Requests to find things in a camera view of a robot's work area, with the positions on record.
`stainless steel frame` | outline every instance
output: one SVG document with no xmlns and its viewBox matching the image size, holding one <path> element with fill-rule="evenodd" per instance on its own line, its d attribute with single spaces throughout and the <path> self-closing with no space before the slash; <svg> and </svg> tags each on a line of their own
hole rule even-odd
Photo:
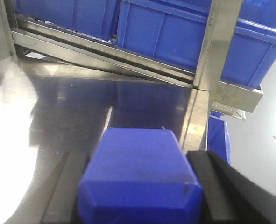
<svg viewBox="0 0 276 224">
<path fill-rule="evenodd" d="M 220 81 L 241 4 L 242 0 L 212 1 L 197 71 L 15 16 L 11 0 L 0 0 L 0 53 L 7 58 L 23 47 L 90 69 L 192 88 L 180 143 L 185 152 L 206 150 L 211 109 L 245 119 L 243 110 L 252 112 L 263 95 L 261 89 Z"/>
</svg>

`shiny metal surface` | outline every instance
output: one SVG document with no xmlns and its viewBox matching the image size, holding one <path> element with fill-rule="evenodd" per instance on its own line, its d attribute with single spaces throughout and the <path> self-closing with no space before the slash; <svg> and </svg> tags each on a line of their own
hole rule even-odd
<svg viewBox="0 0 276 224">
<path fill-rule="evenodd" d="M 217 92 L 243 0 L 213 0 L 194 85 L 210 92 L 209 109 Z"/>
<path fill-rule="evenodd" d="M 186 129 L 180 137 L 180 145 L 185 153 L 207 149 L 207 119 L 209 92 L 192 89 L 184 122 Z"/>
<path fill-rule="evenodd" d="M 253 89 L 220 81 L 214 101 L 247 112 L 253 112 L 262 97 L 263 91 L 260 86 Z"/>
<path fill-rule="evenodd" d="M 188 142 L 187 99 L 204 97 L 190 92 L 37 59 L 1 61 L 0 223 L 73 219 L 76 183 L 106 127 L 166 128 L 178 139 L 187 130 Z"/>
<path fill-rule="evenodd" d="M 4 0 L 0 0 L 0 58 L 5 59 L 16 55 L 12 36 L 10 33 L 9 18 L 6 12 Z"/>
<path fill-rule="evenodd" d="M 65 60 L 74 64 L 89 66 L 92 68 L 96 67 L 99 69 L 99 61 L 94 59 L 94 58 L 98 58 L 103 62 L 111 63 L 117 67 L 122 68 L 124 66 L 126 67 L 127 70 L 130 70 L 133 73 L 137 73 L 140 76 L 147 76 L 157 81 L 164 81 L 164 82 L 182 86 L 182 87 L 191 87 L 191 84 L 189 83 L 179 81 L 177 79 L 170 78 L 165 75 L 161 75 L 143 68 L 139 68 L 134 65 L 130 65 L 130 64 L 121 65 L 120 64 L 121 62 L 111 59 L 109 57 L 100 56 L 90 51 L 73 47 L 71 45 L 68 45 L 59 41 L 55 41 L 53 39 L 46 38 L 40 35 L 36 35 L 27 31 L 14 29 L 12 31 L 12 35 L 13 35 L 14 42 L 20 46 L 47 54 L 49 56 L 60 58 L 62 60 Z"/>
</svg>

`metal post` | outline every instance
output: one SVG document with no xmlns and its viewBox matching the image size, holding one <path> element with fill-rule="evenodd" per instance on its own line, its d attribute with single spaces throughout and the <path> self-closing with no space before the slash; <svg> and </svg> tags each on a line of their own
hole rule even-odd
<svg viewBox="0 0 276 224">
<path fill-rule="evenodd" d="M 179 144 L 184 154 L 206 150 L 209 92 L 192 89 Z"/>
<path fill-rule="evenodd" d="M 15 46 L 13 43 L 10 25 L 9 25 L 9 17 L 7 15 L 7 9 L 5 7 L 6 4 L 11 4 L 11 0 L 0 0 L 0 58 L 5 59 L 10 56 L 16 55 Z M 11 20 L 13 16 L 13 20 L 10 24 L 16 24 L 14 12 L 9 13 L 11 15 Z"/>
<path fill-rule="evenodd" d="M 209 91 L 209 111 L 230 48 L 243 0 L 213 0 L 207 21 L 194 85 Z"/>
</svg>

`white floor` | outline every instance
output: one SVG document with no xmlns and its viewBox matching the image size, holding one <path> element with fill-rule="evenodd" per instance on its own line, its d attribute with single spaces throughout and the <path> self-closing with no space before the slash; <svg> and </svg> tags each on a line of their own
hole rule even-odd
<svg viewBox="0 0 276 224">
<path fill-rule="evenodd" d="M 262 82 L 264 96 L 247 121 L 228 121 L 232 165 L 276 195 L 276 61 Z"/>
</svg>

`blue plastic bin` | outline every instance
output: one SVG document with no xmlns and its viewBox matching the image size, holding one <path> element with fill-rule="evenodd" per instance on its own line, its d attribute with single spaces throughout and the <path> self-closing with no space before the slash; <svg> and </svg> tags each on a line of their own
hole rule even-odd
<svg viewBox="0 0 276 224">
<path fill-rule="evenodd" d="M 152 0 L 208 16 L 212 0 Z M 237 26 L 276 37 L 276 0 L 244 0 Z"/>
<path fill-rule="evenodd" d="M 218 112 L 218 111 L 211 111 L 211 115 L 214 116 L 214 117 L 218 117 L 220 118 L 221 116 L 223 116 L 224 114 L 221 113 L 221 112 Z"/>
<path fill-rule="evenodd" d="M 122 0 L 117 45 L 196 69 L 206 22 L 205 16 L 161 3 Z M 222 78 L 257 88 L 275 59 L 276 37 L 237 26 Z"/>
<path fill-rule="evenodd" d="M 108 129 L 78 186 L 84 224 L 198 224 L 202 189 L 174 134 Z"/>
<path fill-rule="evenodd" d="M 208 119 L 207 149 L 231 164 L 231 146 L 227 121 L 212 116 Z"/>
<path fill-rule="evenodd" d="M 109 40 L 115 33 L 119 0 L 14 0 L 15 10 Z"/>
</svg>

